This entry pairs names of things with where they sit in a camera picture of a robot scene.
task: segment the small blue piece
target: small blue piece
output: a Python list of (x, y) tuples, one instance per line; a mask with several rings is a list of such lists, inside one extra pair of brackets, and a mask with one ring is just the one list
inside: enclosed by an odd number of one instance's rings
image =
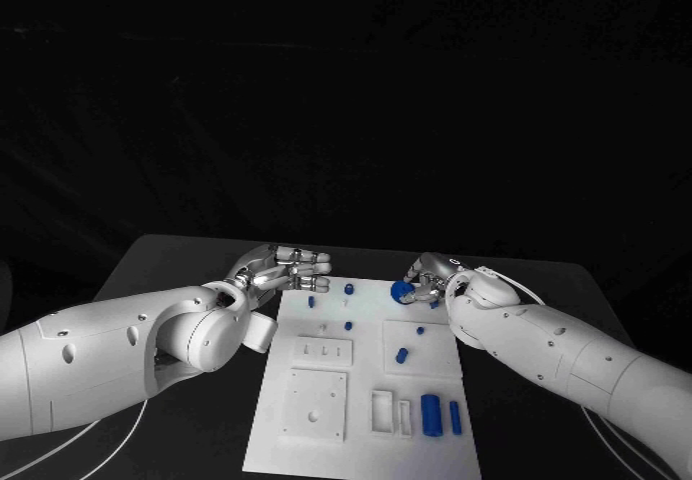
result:
[(461, 435), (461, 420), (458, 419), (458, 403), (450, 402), (451, 413), (451, 431), (454, 435)]
[(399, 348), (399, 353), (396, 354), (396, 363), (404, 363), (406, 361), (408, 350)]
[(396, 303), (401, 303), (401, 300), (399, 298), (408, 293), (408, 292), (412, 292), (415, 290), (415, 287), (404, 282), (402, 280), (399, 280), (398, 282), (393, 282), (392, 283), (392, 298), (393, 298), (393, 301)]
[(443, 436), (443, 412), (440, 410), (440, 397), (421, 396), (422, 433), (428, 437)]

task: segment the table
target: table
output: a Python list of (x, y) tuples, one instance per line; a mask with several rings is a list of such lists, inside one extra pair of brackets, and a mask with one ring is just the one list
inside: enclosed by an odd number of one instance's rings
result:
[[(146, 235), (133, 244), (94, 301), (223, 278), (236, 258), (262, 243)], [(421, 252), (280, 243), (332, 255), (330, 275), (401, 279)], [(545, 303), (631, 346), (587, 270), (575, 264), (450, 255), (523, 283)], [(275, 317), (280, 295), (259, 312)], [(581, 408), (457, 341), (483, 478), (631, 479), (603, 445)], [(241, 347), (226, 366), (173, 385), (148, 400), (121, 451), (89, 477), (147, 479), (298, 478), (242, 472), (267, 356)], [(127, 436), (141, 404), (111, 415), (56, 455), (14, 479), (79, 479)], [(60, 445), (84, 427), (0, 444), (0, 476)]]

